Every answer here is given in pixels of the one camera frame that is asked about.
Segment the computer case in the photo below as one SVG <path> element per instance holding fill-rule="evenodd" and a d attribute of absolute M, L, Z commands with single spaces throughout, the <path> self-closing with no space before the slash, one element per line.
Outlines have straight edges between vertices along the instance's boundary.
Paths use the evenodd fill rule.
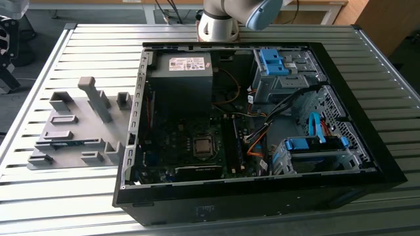
<path fill-rule="evenodd" d="M 322 43 L 183 42 L 144 43 L 143 46 L 126 157 L 119 165 L 114 196 L 114 206 L 122 207 L 142 225 L 196 223 L 328 210 L 407 181 Z M 190 123 L 199 118 L 194 121 L 187 119 L 186 122 L 180 118 L 174 122 L 174 131 L 164 130 L 162 138 L 159 135 L 147 137 L 151 130 L 160 127 L 159 120 L 167 119 L 160 117 L 159 111 L 154 111 L 159 107 L 156 103 L 160 95 L 159 89 L 150 86 L 154 84 L 150 74 L 154 75 L 158 68 L 156 57 L 171 60 L 171 54 L 174 58 L 179 58 L 180 54 L 187 58 L 211 55 L 211 61 L 207 58 L 204 65 L 212 67 L 208 67 L 212 73 L 207 73 L 214 75 L 212 97 L 207 88 L 203 91 L 204 100 L 211 99 L 214 104 L 219 104 L 215 102 L 222 100 L 218 96 L 219 87 L 235 91 L 235 84 L 227 83 L 228 77 L 216 77 L 224 73 L 222 70 L 230 70 L 228 74 L 239 78 L 236 82 L 242 92 L 250 87 L 246 95 L 239 96 L 231 105 L 232 109 L 244 108 L 239 101 L 244 99 L 250 105 L 247 115 L 258 114 L 252 120 L 247 120 L 250 118 L 243 113 L 235 112 L 226 112 L 219 117 L 210 116 L 210 125 L 206 126 L 210 131 L 186 137 L 183 148 L 172 141 L 180 136 L 172 133 L 187 133 Z M 250 145 L 244 142 L 250 129 L 264 125 L 258 116 L 270 115 L 276 103 L 295 93 L 300 94 L 287 104 L 284 114 L 276 118 L 267 133 L 267 146 L 274 146 L 266 147 L 271 150 L 270 154 L 255 157 L 251 163 L 256 165 L 250 166 L 250 157 L 242 150 L 242 145 Z M 227 96 L 224 100 L 232 100 L 232 97 Z M 230 108 L 228 105 L 220 107 L 222 111 Z M 324 150 L 323 145 L 318 153 L 308 151 L 314 145 L 318 147 L 319 143 L 323 144 L 323 133 L 315 134 L 310 127 L 310 117 L 316 114 L 328 125 L 326 142 L 334 140 L 330 143 L 334 144 L 334 152 L 331 147 Z M 224 135 L 223 129 L 228 126 L 234 126 L 234 136 Z M 203 142 L 196 140 L 207 140 L 212 146 L 198 148 Z M 168 150 L 164 156 L 156 157 L 156 153 L 163 151 L 162 147 Z M 196 155 L 198 151 L 212 151 L 212 154 Z M 192 159 L 180 158 L 183 152 Z M 232 164 L 232 156 L 244 157 L 244 160 Z M 176 161 L 183 161 L 183 164 L 172 164 Z M 164 166 L 164 171 L 158 171 L 160 165 Z M 279 165 L 288 173 L 275 170 Z M 206 174 L 186 181 L 190 173 L 186 170 Z"/>

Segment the cable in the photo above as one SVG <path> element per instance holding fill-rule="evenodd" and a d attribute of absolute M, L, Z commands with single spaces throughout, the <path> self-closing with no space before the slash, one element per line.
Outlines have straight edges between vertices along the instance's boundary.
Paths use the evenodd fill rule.
<path fill-rule="evenodd" d="M 190 12 L 191 12 L 191 10 L 188 10 L 187 15 L 186 15 L 186 17 L 184 17 L 184 19 L 183 19 L 183 20 L 186 20 L 186 19 L 187 19 L 188 15 L 190 15 Z"/>
<path fill-rule="evenodd" d="M 299 0 L 296 0 L 296 12 L 295 12 L 294 19 L 291 19 L 290 21 L 282 23 L 283 25 L 288 24 L 288 23 L 292 23 L 292 24 L 295 23 L 295 20 L 296 20 L 298 14 L 299 14 L 299 5 L 300 5 L 300 2 L 299 2 Z"/>
<path fill-rule="evenodd" d="M 238 88 L 238 92 L 236 92 L 235 97 L 234 97 L 231 100 L 214 102 L 215 105 L 227 104 L 227 103 L 230 103 L 230 102 L 234 102 L 234 101 L 236 100 L 236 98 L 239 97 L 239 94 L 240 94 L 240 92 L 242 92 L 242 87 L 240 87 L 239 82 L 238 82 L 236 78 L 234 77 L 234 75 L 232 75 L 226 69 L 223 69 L 223 68 L 219 68 L 219 70 L 223 71 L 224 73 L 227 73 L 228 76 L 230 76 L 230 77 L 232 78 L 232 80 L 235 81 L 235 83 L 236 83 L 236 88 Z"/>
<path fill-rule="evenodd" d="M 268 130 L 266 130 L 264 133 L 262 133 L 260 137 L 256 139 L 255 143 L 251 145 L 251 147 L 247 151 L 248 155 L 256 155 L 256 156 L 263 157 L 263 154 L 252 152 L 252 149 L 254 149 L 255 145 L 258 144 L 258 142 L 262 140 L 263 136 L 267 134 L 267 131 Z"/>
<path fill-rule="evenodd" d="M 278 105 L 275 106 L 275 108 L 271 110 L 271 112 L 268 113 L 266 119 L 264 119 L 264 125 L 258 129 L 256 132 L 254 132 L 252 134 L 250 134 L 250 136 L 246 138 L 246 141 L 250 141 L 266 128 L 270 127 L 270 125 L 274 122 L 274 117 L 276 115 L 279 115 L 282 112 L 284 112 L 291 106 L 292 106 L 292 101 L 304 93 L 311 92 L 311 91 L 316 91 L 320 89 L 320 85 L 314 85 L 310 86 L 308 88 L 302 88 L 299 89 L 295 93 L 292 93 L 290 96 L 287 96 L 287 98 L 284 98 L 282 100 L 282 102 L 278 103 Z"/>
<path fill-rule="evenodd" d="M 331 134 L 330 128 L 328 128 L 328 126 L 327 126 L 326 121 L 323 121 L 323 120 L 322 120 L 322 126 L 323 126 L 323 128 L 324 128 L 326 135 L 330 135 L 330 136 L 331 136 L 332 134 Z"/>
<path fill-rule="evenodd" d="M 242 113 L 242 112 L 231 112 L 226 109 L 223 109 L 220 106 L 218 106 L 216 104 L 214 104 L 214 106 L 223 112 L 223 113 L 228 113 L 228 114 L 238 114 L 238 115 L 243 115 L 243 116 L 247 116 L 247 117 L 259 117 L 259 115 L 248 115 L 246 113 Z"/>
<path fill-rule="evenodd" d="M 263 152 L 263 161 L 267 163 L 267 170 L 266 170 L 266 175 L 271 176 L 272 175 L 272 156 L 270 155 L 268 152 L 268 144 L 267 144 L 267 135 L 264 135 L 262 139 L 262 152 Z"/>
<path fill-rule="evenodd" d="M 250 115 L 258 115 L 258 113 L 252 113 L 252 112 L 251 112 L 251 104 L 248 105 L 248 114 L 250 114 Z"/>
<path fill-rule="evenodd" d="M 202 17 L 203 17 L 203 14 L 200 15 L 202 12 L 203 12 L 203 10 L 198 10 L 198 11 L 196 11 L 196 20 L 198 20 L 198 21 L 202 20 Z"/>
<path fill-rule="evenodd" d="M 174 0 L 167 0 L 167 1 L 168 1 L 170 5 L 172 6 L 172 9 L 174 9 L 174 11 L 176 13 L 176 16 L 178 16 L 178 19 L 179 19 L 179 23 L 182 24 L 183 20 L 182 20 L 182 17 L 179 16 L 179 12 L 178 12 L 178 9 L 176 9 L 175 2 L 174 2 Z"/>
<path fill-rule="evenodd" d="M 226 99 L 226 100 L 230 100 L 228 93 L 224 94 L 224 99 Z M 239 109 L 236 108 L 236 106 L 234 105 L 234 103 L 228 103 L 227 105 L 230 105 L 230 106 L 234 108 L 234 112 L 239 112 Z"/>
<path fill-rule="evenodd" d="M 163 15 L 171 17 L 171 16 L 166 13 L 166 11 L 163 10 L 163 8 L 160 7 L 160 4 L 159 4 L 158 0 L 155 0 L 155 3 L 156 3 L 156 5 L 158 5 L 159 10 L 162 11 Z"/>

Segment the motherboard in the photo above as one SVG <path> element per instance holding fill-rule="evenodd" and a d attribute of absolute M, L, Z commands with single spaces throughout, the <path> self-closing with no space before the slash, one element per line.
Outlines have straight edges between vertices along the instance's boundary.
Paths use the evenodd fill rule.
<path fill-rule="evenodd" d="M 156 119 L 143 144 L 139 177 L 143 182 L 180 182 L 256 175 L 244 155 L 248 135 L 244 116 L 215 115 Z"/>

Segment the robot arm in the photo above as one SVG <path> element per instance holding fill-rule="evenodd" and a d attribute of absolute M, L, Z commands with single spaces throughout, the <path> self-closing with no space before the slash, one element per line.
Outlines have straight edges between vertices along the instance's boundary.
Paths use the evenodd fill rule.
<path fill-rule="evenodd" d="M 283 0 L 206 0 L 199 24 L 203 41 L 234 41 L 235 20 L 252 30 L 263 30 L 275 20 Z"/>
<path fill-rule="evenodd" d="M 30 0 L 0 0 L 0 16 L 19 20 L 30 7 Z"/>

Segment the worktable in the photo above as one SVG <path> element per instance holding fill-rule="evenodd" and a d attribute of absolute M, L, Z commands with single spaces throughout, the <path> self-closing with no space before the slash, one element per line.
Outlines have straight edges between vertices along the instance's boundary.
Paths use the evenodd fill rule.
<path fill-rule="evenodd" d="M 332 25 L 340 9 L 347 5 L 348 0 L 300 0 L 299 11 L 326 11 L 322 25 Z M 167 0 L 159 0 L 163 9 L 172 10 Z M 203 0 L 175 0 L 179 10 L 203 9 Z M 32 0 L 30 9 L 50 10 L 116 10 L 142 9 L 144 10 L 146 22 L 155 24 L 154 11 L 159 10 L 155 0 Z M 284 1 L 282 11 L 296 11 L 295 2 Z"/>
<path fill-rule="evenodd" d="M 350 26 L 282 25 L 262 32 L 242 27 L 240 36 L 242 41 L 324 43 L 407 175 L 408 182 L 391 191 L 331 211 L 146 228 L 112 207 L 116 166 L 27 169 L 51 112 L 51 94 L 67 91 L 72 97 L 86 96 L 78 89 L 80 76 L 94 76 L 108 96 L 122 91 L 134 94 L 142 43 L 196 41 L 195 30 L 195 25 L 66 26 L 0 147 L 0 234 L 419 235 L 420 98 L 364 32 Z"/>

